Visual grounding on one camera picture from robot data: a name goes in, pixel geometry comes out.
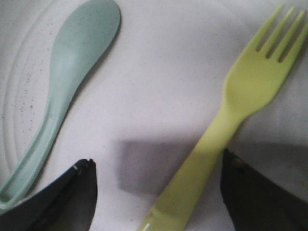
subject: plastic spoon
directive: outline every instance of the plastic spoon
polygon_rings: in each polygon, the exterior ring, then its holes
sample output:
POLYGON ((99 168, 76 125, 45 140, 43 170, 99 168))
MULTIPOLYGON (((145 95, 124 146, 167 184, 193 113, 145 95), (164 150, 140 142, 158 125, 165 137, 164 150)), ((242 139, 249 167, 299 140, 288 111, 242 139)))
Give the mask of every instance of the plastic spoon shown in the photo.
POLYGON ((120 10, 112 0, 91 0, 62 25, 52 48, 45 116, 20 163, 0 187, 0 209, 24 197, 42 168, 83 78, 112 43, 120 10))

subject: plastic utensil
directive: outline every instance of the plastic utensil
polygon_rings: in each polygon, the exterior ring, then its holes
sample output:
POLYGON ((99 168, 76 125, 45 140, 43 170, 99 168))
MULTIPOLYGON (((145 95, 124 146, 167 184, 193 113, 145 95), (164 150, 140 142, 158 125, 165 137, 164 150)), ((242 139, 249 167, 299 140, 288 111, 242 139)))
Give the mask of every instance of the plastic utensil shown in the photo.
POLYGON ((0 188, 0 209, 17 203, 37 177, 81 81, 117 34, 120 10, 112 0, 91 0, 78 7, 56 36, 43 121, 20 163, 0 188))
POLYGON ((288 53, 285 53, 304 17, 305 12, 301 11, 279 45, 272 49, 292 14, 291 8, 259 49, 281 9, 282 5, 240 54, 225 80, 218 114, 150 209, 138 231, 183 230, 222 151, 239 125, 275 97, 308 33, 306 23, 288 53))

